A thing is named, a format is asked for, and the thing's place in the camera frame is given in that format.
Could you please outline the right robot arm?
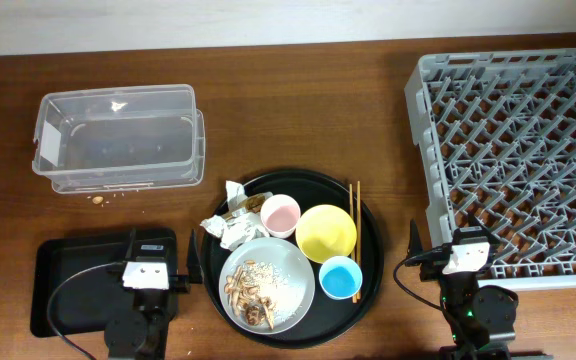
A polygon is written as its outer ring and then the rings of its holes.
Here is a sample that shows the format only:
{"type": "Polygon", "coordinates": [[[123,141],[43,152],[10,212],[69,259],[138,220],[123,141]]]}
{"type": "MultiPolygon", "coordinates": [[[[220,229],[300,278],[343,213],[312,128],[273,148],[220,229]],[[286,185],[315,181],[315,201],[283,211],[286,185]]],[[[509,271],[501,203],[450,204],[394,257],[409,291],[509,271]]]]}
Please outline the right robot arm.
{"type": "Polygon", "coordinates": [[[454,344],[439,349],[438,359],[509,359],[507,344],[515,339],[518,295],[497,285],[481,286],[478,276],[493,263],[500,241],[474,215],[453,232],[452,241],[430,250],[422,247],[417,225],[403,266],[420,268],[421,281],[438,283],[435,306],[447,321],[454,344]]]}

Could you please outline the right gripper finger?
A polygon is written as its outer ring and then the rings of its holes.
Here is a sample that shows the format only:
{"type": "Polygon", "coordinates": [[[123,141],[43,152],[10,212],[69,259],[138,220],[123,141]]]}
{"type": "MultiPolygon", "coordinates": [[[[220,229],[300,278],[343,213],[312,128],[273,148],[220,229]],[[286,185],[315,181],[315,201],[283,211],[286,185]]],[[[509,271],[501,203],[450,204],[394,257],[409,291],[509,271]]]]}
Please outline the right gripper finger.
{"type": "Polygon", "coordinates": [[[410,237],[407,248],[407,257],[412,258],[422,254],[423,244],[419,235],[419,229],[414,219],[410,220],[410,237]]]}
{"type": "Polygon", "coordinates": [[[501,241],[478,219],[474,213],[468,214],[468,224],[475,236],[483,237],[491,245],[501,244],[501,241]]]}

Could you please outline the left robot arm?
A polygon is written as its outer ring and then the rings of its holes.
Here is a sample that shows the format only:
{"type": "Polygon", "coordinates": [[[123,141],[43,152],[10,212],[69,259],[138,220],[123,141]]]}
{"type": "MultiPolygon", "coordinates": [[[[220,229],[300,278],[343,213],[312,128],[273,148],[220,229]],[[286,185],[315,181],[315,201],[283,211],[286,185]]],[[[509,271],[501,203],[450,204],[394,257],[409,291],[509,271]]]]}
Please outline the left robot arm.
{"type": "Polygon", "coordinates": [[[193,284],[203,282],[197,234],[188,240],[185,274],[177,272],[174,241],[161,239],[139,243],[129,235],[128,249],[121,262],[122,289],[133,295],[132,305],[120,309],[104,329],[110,359],[163,359],[170,322],[178,312],[178,297],[188,294],[193,284]]]}

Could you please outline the blue cup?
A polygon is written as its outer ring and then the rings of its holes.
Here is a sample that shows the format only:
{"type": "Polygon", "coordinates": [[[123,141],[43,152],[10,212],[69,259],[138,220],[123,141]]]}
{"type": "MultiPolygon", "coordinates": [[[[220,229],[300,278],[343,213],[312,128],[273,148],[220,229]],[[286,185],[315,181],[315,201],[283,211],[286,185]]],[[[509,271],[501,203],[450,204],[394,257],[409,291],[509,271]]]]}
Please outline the blue cup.
{"type": "Polygon", "coordinates": [[[362,270],[351,258],[334,256],[320,267],[319,283],[323,292],[333,300],[352,298],[361,289],[362,270]]]}

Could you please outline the white napkin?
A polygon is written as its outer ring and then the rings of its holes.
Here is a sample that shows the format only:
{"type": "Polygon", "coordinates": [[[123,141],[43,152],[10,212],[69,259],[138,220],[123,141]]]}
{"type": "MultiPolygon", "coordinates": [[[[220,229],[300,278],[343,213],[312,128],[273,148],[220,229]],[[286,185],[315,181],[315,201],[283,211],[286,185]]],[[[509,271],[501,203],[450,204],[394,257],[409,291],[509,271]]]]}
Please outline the white napkin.
{"type": "Polygon", "coordinates": [[[240,183],[227,180],[225,189],[226,202],[230,211],[237,209],[239,204],[248,198],[244,186],[240,183]]]}
{"type": "Polygon", "coordinates": [[[200,226],[220,240],[221,248],[230,251],[256,238],[270,236],[257,213],[246,213],[230,220],[214,215],[202,220],[200,226]]]}

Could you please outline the brown snack wrapper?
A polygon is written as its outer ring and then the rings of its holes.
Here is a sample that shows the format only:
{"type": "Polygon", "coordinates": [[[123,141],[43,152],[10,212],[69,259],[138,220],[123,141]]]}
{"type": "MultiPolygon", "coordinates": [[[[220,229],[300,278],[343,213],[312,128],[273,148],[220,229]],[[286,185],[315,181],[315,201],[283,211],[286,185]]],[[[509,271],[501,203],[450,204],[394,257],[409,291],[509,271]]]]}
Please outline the brown snack wrapper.
{"type": "Polygon", "coordinates": [[[271,192],[264,192],[247,197],[239,202],[233,210],[223,214],[222,218],[228,221],[233,218],[241,217],[247,213],[259,213],[264,202],[272,196],[273,194],[271,192]]]}

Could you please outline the pink cup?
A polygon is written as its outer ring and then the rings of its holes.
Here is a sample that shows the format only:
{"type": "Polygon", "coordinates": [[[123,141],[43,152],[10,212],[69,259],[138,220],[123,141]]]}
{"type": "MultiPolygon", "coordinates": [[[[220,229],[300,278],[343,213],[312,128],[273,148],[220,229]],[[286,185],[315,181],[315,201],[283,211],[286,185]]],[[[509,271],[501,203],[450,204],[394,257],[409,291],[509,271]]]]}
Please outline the pink cup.
{"type": "Polygon", "coordinates": [[[282,239],[294,233],[300,217],[299,204],[285,194],[271,196],[263,203],[260,211],[262,224],[269,234],[282,239]]]}

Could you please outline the yellow bowl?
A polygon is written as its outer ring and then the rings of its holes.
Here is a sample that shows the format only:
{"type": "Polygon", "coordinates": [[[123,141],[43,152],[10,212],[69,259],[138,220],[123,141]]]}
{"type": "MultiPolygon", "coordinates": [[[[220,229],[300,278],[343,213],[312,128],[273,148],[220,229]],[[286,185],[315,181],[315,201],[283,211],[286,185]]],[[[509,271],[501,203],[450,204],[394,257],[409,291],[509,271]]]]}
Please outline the yellow bowl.
{"type": "Polygon", "coordinates": [[[351,254],[357,241],[356,225],[342,208],[317,205],[302,214],[295,240],[309,260],[323,264],[331,257],[351,254]]]}

